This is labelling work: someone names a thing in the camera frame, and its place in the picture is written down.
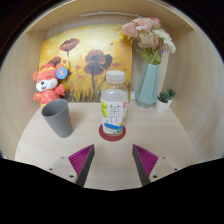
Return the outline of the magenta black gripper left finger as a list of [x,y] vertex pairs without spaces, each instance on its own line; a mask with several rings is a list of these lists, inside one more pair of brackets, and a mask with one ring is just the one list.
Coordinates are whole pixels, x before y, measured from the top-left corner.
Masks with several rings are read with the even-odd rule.
[[89,145],[68,157],[60,156],[47,170],[54,175],[83,187],[94,155],[94,145]]

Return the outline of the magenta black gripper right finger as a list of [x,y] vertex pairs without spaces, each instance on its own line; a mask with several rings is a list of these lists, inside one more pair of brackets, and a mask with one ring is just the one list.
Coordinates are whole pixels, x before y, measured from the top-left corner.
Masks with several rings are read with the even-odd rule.
[[159,157],[138,145],[133,145],[132,155],[143,186],[179,170],[179,167],[167,156]]

